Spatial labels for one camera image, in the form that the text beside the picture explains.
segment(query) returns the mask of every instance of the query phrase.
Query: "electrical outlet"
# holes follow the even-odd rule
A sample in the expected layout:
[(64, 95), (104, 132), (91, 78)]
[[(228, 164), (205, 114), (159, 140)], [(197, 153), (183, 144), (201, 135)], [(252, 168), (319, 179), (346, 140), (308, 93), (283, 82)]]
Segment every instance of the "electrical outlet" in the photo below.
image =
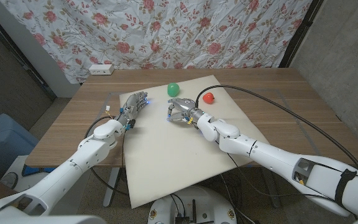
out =
[(89, 71), (92, 75), (111, 75), (114, 68), (112, 65), (91, 65)]

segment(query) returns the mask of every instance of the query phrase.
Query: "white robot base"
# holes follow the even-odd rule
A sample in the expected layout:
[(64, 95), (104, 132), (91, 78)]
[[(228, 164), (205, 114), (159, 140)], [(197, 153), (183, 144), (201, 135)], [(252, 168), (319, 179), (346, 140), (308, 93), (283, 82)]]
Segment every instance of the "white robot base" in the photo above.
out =
[(150, 209), (147, 223), (168, 224), (175, 223), (175, 219), (176, 223), (181, 224), (237, 223), (237, 217), (230, 202), (215, 191), (200, 186), (191, 186), (156, 200)]

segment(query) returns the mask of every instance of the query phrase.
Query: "blue bin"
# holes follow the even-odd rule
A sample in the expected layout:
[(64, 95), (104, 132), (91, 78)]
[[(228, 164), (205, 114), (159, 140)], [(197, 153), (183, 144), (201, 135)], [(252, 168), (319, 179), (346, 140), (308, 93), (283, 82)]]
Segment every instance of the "blue bin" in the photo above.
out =
[(29, 155), (38, 139), (6, 114), (0, 114), (0, 178), (17, 156)]

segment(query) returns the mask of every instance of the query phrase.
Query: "black cable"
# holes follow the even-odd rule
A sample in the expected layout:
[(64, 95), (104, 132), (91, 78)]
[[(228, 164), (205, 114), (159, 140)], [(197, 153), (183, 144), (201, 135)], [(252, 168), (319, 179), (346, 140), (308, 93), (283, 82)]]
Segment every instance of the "black cable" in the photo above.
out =
[(329, 197), (325, 197), (325, 196), (321, 196), (321, 195), (313, 195), (313, 194), (283, 194), (283, 195), (271, 195), (271, 194), (266, 194), (261, 192), (260, 190), (258, 190), (254, 185), (252, 185), (252, 183), (250, 182), (250, 180), (247, 178), (247, 176), (242, 172), (242, 170), (240, 169), (240, 167), (237, 165), (237, 163), (234, 161), (234, 159), (230, 156), (230, 154), (227, 154), (230, 159), (234, 162), (234, 164), (236, 165), (237, 169), (240, 171), (240, 174), (243, 176), (243, 178), (245, 178), (245, 180), (247, 181), (247, 183), (258, 193), (260, 193), (261, 195), (264, 196), (269, 196), (269, 197), (287, 197), (287, 196), (295, 196), (295, 195), (302, 195), (302, 196), (310, 196), (310, 197), (318, 197), (318, 198), (323, 198), (326, 200), (330, 200), (332, 202), (335, 202), (335, 200), (329, 198)]
[[(84, 139), (86, 139), (86, 138), (88, 137), (88, 135), (89, 135), (91, 129), (93, 128), (93, 126), (94, 126), (97, 122), (99, 122), (99, 121), (101, 121), (101, 120), (103, 120), (103, 119), (106, 119), (106, 118), (111, 118), (111, 117), (110, 117), (110, 116), (104, 116), (104, 117), (101, 117), (101, 118), (97, 119), (96, 121), (93, 121), (93, 123), (91, 124), (91, 126), (90, 126), (90, 127), (88, 128), (88, 130), (86, 131)], [(111, 189), (111, 190), (115, 190), (116, 192), (118, 192), (118, 193), (120, 193), (120, 194), (129, 196), (129, 194), (127, 194), (127, 193), (125, 193), (125, 192), (122, 192), (122, 191), (120, 191), (120, 190), (117, 190), (117, 189), (115, 189), (114, 187), (111, 187), (106, 181), (104, 181), (104, 180), (94, 171), (93, 167), (91, 167), (90, 170), (91, 170), (91, 172), (93, 173), (93, 175), (94, 175), (102, 184), (104, 184), (106, 187), (108, 187), (108, 188)]]
[(121, 167), (124, 167), (124, 140), (125, 140), (125, 133), (127, 133), (127, 130), (125, 130), (124, 136), (122, 137)]
[(93, 167), (91, 167), (90, 170), (91, 170), (92, 173), (95, 175), (95, 177), (96, 177), (98, 180), (100, 180), (100, 182), (102, 182), (102, 184), (104, 184), (106, 187), (108, 187), (108, 188), (111, 189), (111, 190), (115, 190), (116, 192), (118, 192), (118, 193), (120, 193), (120, 194), (129, 196), (129, 194), (124, 193), (124, 192), (122, 192), (122, 191), (120, 191), (120, 190), (117, 190), (117, 189), (115, 189), (114, 187), (111, 187), (107, 182), (105, 182), (102, 178), (100, 178), (100, 176), (94, 171)]
[(237, 210), (237, 211), (238, 211), (241, 215), (243, 215), (248, 221), (250, 221), (251, 223), (255, 224), (255, 222), (254, 222), (253, 220), (251, 220), (249, 217), (247, 217), (246, 215), (244, 215), (244, 214), (234, 205), (233, 200), (231, 199), (231, 196), (230, 196), (229, 188), (227, 187), (227, 183), (226, 183), (226, 181), (224, 180), (223, 175), (220, 174), (220, 176), (221, 176), (221, 178), (222, 178), (222, 180), (223, 180), (223, 184), (224, 184), (224, 186), (225, 186), (225, 188), (226, 188), (226, 190), (227, 190), (227, 195), (229, 196), (230, 203), (231, 203), (231, 205), (233, 206), (234, 210)]
[(238, 212), (236, 212), (236, 213), (237, 213), (237, 217), (240, 218), (241, 224), (244, 224), (244, 220), (242, 219), (242, 216), (241, 216), (241, 215), (238, 215)]
[(88, 128), (88, 130), (86, 130), (84, 139), (86, 139), (86, 138), (88, 137), (88, 135), (89, 135), (91, 129), (93, 128), (93, 126), (94, 126), (97, 122), (99, 122), (99, 121), (101, 121), (101, 120), (103, 120), (103, 119), (106, 119), (106, 118), (111, 118), (111, 117), (110, 117), (110, 116), (104, 116), (104, 117), (101, 117), (101, 118), (96, 119), (96, 121), (93, 121), (93, 123), (92, 123), (91, 126)]
[(177, 204), (177, 202), (175, 201), (175, 199), (173, 199), (172, 194), (170, 194), (170, 195), (171, 195), (171, 198), (172, 198), (173, 202), (175, 203), (175, 205), (176, 205), (176, 207), (177, 207), (178, 215), (180, 215), (180, 216), (181, 216), (181, 213), (179, 212), (179, 208), (178, 208), (178, 204)]
[(285, 112), (289, 113), (290, 115), (298, 118), (299, 120), (303, 121), (304, 123), (306, 123), (307, 125), (311, 126), (313, 129), (315, 129), (316, 131), (318, 131), (320, 134), (322, 134), (324, 137), (328, 138), (332, 143), (334, 143), (338, 148), (340, 148), (340, 150), (342, 150), (342, 152), (344, 152), (351, 160), (352, 162), (354, 162), (354, 164), (358, 167), (358, 160), (351, 154), (351, 152), (349, 152), (344, 146), (342, 146), (339, 142), (337, 142), (333, 137), (331, 137), (329, 134), (325, 133), (322, 129), (320, 129), (319, 127), (315, 126), (313, 123), (311, 123), (310, 121), (302, 118), (301, 116), (297, 115), (296, 113), (294, 113), (293, 111), (285, 108), (284, 106), (266, 98), (263, 97), (259, 94), (254, 93), (253, 91), (250, 90), (246, 90), (240, 87), (236, 87), (236, 86), (230, 86), (230, 85), (215, 85), (215, 86), (210, 86), (208, 88), (205, 88), (203, 91), (201, 91), (201, 93), (198, 94), (197, 99), (196, 99), (196, 103), (195, 103), (195, 107), (198, 108), (198, 101), (200, 99), (200, 96), (206, 92), (207, 90), (210, 90), (212, 88), (217, 88), (217, 87), (226, 87), (226, 88), (232, 88), (235, 90), (240, 90), (240, 91), (244, 91), (246, 93), (249, 93), (253, 96), (256, 96), (262, 100), (265, 100), (271, 104), (273, 104), (274, 106), (280, 108), (281, 110), (284, 110)]
[(177, 198), (179, 198), (181, 205), (183, 206), (183, 217), (186, 217), (186, 209), (185, 209), (185, 204), (183, 203), (183, 201), (181, 200), (181, 198), (179, 196), (177, 196), (176, 194), (171, 194)]

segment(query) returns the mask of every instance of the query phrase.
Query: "white wall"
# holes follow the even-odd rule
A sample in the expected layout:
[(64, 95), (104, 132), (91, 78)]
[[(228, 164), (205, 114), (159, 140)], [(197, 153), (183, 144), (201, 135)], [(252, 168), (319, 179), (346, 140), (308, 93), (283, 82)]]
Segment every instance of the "white wall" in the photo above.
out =
[(290, 67), (358, 137), (358, 1), (325, 0)]
[(71, 84), (56, 61), (0, 2), (0, 24), (58, 97), (72, 97), (79, 84)]

